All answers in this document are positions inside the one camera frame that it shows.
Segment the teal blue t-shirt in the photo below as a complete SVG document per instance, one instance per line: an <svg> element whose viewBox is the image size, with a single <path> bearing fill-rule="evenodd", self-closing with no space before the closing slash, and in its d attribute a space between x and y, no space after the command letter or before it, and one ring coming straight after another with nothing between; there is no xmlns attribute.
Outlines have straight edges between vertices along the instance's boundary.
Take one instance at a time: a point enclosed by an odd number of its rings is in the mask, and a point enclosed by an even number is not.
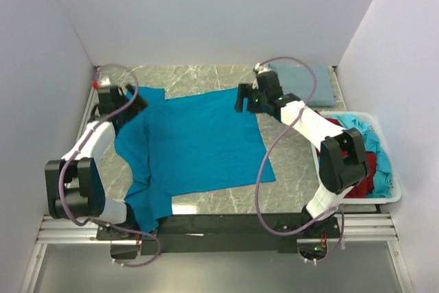
<svg viewBox="0 0 439 293"><path fill-rule="evenodd" d="M142 86L148 106L119 131L116 153L130 166L124 198L140 229L172 215L172 198L256 182L266 153L256 115L234 109L237 89L165 98Z"/></svg>

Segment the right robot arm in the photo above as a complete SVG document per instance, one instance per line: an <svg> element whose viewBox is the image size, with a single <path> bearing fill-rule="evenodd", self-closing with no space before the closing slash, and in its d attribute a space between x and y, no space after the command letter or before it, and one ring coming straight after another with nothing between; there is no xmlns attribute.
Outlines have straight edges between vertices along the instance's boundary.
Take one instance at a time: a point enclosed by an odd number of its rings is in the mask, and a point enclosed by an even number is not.
<svg viewBox="0 0 439 293"><path fill-rule="evenodd" d="M313 111L298 96L284 93L275 71L256 73L252 84L237 87L235 110L264 113L294 129L320 153L320 185L302 211L301 226L292 231L276 231L257 217L268 232L292 236L303 232L317 237L325 229L325 220L339 211L342 200L354 186L369 176L370 166L361 132L337 126Z"/></svg>

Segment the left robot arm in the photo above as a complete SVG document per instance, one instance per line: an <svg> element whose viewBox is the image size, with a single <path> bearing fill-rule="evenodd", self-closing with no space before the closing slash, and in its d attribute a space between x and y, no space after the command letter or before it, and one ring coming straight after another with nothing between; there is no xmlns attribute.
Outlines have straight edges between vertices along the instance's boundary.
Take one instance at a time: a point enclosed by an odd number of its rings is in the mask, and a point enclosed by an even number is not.
<svg viewBox="0 0 439 293"><path fill-rule="evenodd" d="M148 107L148 102L131 84L126 85L126 91L116 84L101 86L97 96L73 148L45 165L49 214L54 219L75 220L78 226L93 220L113 224L116 235L130 239L139 230L134 211L128 203L106 197L97 166L108 145Z"/></svg>

